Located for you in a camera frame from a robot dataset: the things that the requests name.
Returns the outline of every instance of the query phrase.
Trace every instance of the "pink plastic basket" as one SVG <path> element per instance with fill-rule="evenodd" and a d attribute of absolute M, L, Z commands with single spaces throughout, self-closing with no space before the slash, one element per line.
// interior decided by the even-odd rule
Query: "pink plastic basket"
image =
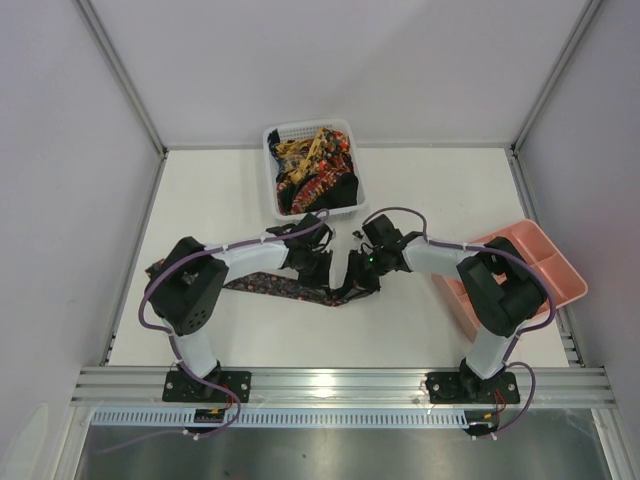
<path fill-rule="evenodd" d="M 521 220 L 489 235 L 477 238 L 473 242 L 487 243 L 495 237 L 506 237 L 511 240 L 522 258 L 547 282 L 558 307 L 586 295 L 587 283 L 537 223 L 531 220 Z M 441 275 L 432 275 L 431 278 L 458 319 L 462 330 L 471 341 L 475 340 L 481 325 L 473 311 L 464 285 L 453 278 Z M 546 316 L 548 311 L 549 302 L 546 302 L 540 307 L 535 318 Z"/>

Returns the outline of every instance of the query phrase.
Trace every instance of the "folded clothing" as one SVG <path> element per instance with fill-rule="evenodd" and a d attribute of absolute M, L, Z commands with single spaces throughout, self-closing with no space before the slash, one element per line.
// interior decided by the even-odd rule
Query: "folded clothing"
<path fill-rule="evenodd" d="M 276 196 L 281 213 L 295 215 L 356 205 L 359 181 L 348 135 L 321 127 L 313 139 L 280 142 L 274 130 L 268 142 L 279 167 Z"/>

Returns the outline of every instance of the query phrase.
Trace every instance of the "gray wall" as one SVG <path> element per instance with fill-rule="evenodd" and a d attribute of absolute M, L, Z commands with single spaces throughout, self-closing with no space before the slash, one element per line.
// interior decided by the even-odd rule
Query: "gray wall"
<path fill-rule="evenodd" d="M 332 116 L 360 143 L 507 143 L 584 4 L 95 0 L 169 146 Z"/>
<path fill-rule="evenodd" d="M 606 3 L 525 144 L 541 223 L 589 283 L 575 305 L 640 445 L 640 2 Z"/>
<path fill-rule="evenodd" d="M 0 60 L 0 458 L 46 402 L 46 465 L 102 352 L 157 157 L 70 0 L 3 2 Z"/>

